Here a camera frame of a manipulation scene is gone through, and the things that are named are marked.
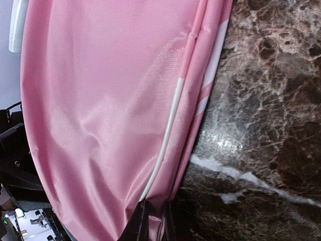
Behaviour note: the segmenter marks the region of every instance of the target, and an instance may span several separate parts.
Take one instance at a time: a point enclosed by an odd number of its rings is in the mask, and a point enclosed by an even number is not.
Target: brown marble countertop
[[[176,204],[197,240],[321,240],[320,0],[234,0]]]

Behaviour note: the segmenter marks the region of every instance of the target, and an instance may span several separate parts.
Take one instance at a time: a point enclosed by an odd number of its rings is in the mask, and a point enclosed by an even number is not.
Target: black wire
[[[9,108],[7,108],[6,110],[10,110],[10,109],[12,109],[12,108],[14,108],[14,107],[16,107],[16,106],[18,106],[18,105],[21,105],[21,101],[18,102],[18,103],[13,104],[12,106],[10,106]]]

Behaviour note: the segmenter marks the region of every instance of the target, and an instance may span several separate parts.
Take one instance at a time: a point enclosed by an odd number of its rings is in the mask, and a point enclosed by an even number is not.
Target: marble surface
[[[197,240],[321,240],[320,0],[234,0],[176,204]]]

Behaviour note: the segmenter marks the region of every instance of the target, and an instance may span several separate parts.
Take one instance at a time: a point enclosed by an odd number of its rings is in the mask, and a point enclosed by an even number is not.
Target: pink cloth
[[[147,195],[155,206],[174,197],[231,4],[29,2],[21,67],[27,136],[47,196],[79,241],[121,235],[154,169],[177,79],[186,77],[165,158]],[[204,11],[197,11],[200,5]]]

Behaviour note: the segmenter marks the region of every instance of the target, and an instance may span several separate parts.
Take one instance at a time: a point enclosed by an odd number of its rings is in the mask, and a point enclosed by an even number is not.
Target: pink garment
[[[175,196],[231,4],[29,2],[21,67],[28,141],[46,194],[78,241],[120,237],[155,167],[181,78],[169,143],[147,199],[157,207]]]

